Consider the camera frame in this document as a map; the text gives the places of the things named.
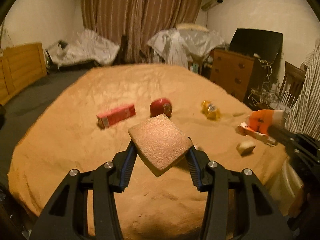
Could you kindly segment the right plastic covered pile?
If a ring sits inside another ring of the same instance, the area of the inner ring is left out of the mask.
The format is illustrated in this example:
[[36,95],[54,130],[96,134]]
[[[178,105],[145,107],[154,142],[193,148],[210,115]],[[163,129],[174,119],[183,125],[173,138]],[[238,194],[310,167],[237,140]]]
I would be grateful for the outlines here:
[[204,61],[213,49],[225,48],[226,42],[214,30],[173,28],[159,31],[147,45],[164,63],[187,68],[189,61]]

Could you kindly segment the yellow crumpled wrapper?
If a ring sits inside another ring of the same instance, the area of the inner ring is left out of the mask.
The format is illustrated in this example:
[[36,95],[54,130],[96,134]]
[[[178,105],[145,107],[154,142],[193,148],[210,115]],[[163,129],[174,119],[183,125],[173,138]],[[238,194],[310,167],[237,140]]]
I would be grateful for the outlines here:
[[202,113],[209,120],[219,120],[221,118],[220,110],[208,100],[204,100],[202,103]]

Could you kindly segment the wooden chest of drawers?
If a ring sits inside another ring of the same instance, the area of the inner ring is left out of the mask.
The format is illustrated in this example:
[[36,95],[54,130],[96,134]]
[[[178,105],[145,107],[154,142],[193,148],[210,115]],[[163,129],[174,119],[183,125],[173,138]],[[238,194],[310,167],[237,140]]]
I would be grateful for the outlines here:
[[232,51],[213,50],[210,81],[243,102],[248,90],[254,59]]

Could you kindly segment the wooden chair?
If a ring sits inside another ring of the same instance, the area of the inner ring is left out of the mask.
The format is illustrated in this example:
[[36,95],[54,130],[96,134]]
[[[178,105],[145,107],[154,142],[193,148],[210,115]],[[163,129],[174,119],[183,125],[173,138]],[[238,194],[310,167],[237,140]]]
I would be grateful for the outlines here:
[[306,71],[285,62],[285,75],[279,91],[280,103],[291,108],[297,101],[304,85]]

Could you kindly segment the red carton box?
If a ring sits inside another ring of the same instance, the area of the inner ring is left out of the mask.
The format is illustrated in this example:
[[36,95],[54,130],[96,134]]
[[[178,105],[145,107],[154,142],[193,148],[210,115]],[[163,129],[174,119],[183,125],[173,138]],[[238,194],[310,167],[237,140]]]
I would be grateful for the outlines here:
[[136,114],[134,104],[121,105],[97,115],[98,126],[102,129],[113,126]]

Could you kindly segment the red round ball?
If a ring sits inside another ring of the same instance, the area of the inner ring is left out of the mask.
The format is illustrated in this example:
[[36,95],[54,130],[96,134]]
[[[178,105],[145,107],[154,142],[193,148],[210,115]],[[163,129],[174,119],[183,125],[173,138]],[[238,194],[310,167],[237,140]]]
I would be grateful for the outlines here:
[[168,118],[172,114],[172,103],[167,98],[159,98],[150,104],[150,116],[156,117],[158,115],[165,114]]

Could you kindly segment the brown striped curtain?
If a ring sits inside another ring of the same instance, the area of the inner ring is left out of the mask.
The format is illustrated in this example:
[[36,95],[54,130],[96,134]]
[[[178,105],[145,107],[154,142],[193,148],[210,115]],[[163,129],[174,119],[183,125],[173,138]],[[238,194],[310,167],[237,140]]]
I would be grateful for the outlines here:
[[148,61],[147,42],[161,30],[195,23],[202,0],[81,0],[86,29],[121,44],[126,63]]

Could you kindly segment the tan kitchen sponge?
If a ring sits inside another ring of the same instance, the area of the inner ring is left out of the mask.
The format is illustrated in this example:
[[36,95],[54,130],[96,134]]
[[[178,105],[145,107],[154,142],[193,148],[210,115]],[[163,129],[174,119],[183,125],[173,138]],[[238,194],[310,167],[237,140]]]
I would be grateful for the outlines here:
[[128,133],[143,163],[159,177],[184,158],[191,140],[165,115],[145,120]]

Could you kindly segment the left plastic covered pile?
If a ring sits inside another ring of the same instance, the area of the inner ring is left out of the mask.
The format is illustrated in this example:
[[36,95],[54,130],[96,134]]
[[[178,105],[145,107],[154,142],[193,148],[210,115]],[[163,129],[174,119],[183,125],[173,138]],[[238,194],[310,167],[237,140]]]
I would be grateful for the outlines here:
[[110,66],[119,50],[120,45],[93,30],[84,29],[72,33],[68,40],[58,40],[47,47],[45,52],[49,62],[60,69],[85,63]]

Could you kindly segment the tan bed blanket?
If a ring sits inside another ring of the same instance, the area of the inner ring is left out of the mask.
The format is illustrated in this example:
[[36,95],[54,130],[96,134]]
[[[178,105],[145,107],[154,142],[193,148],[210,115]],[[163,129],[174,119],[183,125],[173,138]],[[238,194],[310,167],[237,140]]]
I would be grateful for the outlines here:
[[[10,193],[39,215],[71,169],[94,170],[127,148],[130,127],[150,116],[150,103],[168,98],[172,122],[226,169],[250,168],[263,184],[271,182],[287,155],[282,145],[257,142],[242,157],[236,126],[251,110],[204,77],[166,64],[95,68],[68,87],[41,115],[14,149],[8,173]],[[204,100],[221,113],[209,120]],[[102,129],[97,115],[134,104],[136,114]],[[116,195],[125,239],[197,239],[206,195],[193,186],[185,161],[156,177],[137,159],[129,186]]]

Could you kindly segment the striped cloth cover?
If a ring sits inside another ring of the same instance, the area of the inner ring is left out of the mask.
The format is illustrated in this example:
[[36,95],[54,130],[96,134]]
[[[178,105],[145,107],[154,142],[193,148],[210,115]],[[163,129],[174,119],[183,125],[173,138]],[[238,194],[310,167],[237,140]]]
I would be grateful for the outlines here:
[[285,128],[293,133],[305,133],[315,139],[319,139],[320,133],[320,44],[315,41],[313,51],[308,54],[301,65],[305,70],[305,81],[300,95],[292,107]]

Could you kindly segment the small tan foam piece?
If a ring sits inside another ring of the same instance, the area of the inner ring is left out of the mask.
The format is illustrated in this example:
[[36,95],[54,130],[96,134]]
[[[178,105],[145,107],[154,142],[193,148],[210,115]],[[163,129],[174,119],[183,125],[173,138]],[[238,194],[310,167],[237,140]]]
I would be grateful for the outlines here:
[[256,144],[254,142],[243,141],[237,145],[236,149],[241,156],[245,156],[251,154],[255,147]]

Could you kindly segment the black flat television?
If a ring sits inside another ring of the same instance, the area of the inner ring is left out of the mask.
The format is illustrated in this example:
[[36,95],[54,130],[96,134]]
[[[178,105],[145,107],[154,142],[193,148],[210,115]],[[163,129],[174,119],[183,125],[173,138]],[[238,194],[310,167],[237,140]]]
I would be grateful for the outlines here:
[[283,48],[283,34],[261,29],[238,28],[234,33],[229,50],[246,56],[260,56],[272,67],[271,79],[279,72],[280,56]]

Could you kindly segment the plastic covered pile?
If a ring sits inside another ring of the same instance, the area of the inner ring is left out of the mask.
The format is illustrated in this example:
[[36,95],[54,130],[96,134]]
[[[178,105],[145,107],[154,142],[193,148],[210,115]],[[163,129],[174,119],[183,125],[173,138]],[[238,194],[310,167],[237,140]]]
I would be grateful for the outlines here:
[[147,45],[164,63],[187,68],[189,61],[204,61],[213,49],[225,48],[226,42],[214,30],[173,28],[159,31]]
[[45,52],[49,62],[60,69],[85,63],[110,66],[119,50],[120,45],[93,30],[84,29],[72,33],[68,40],[58,40],[47,47]]

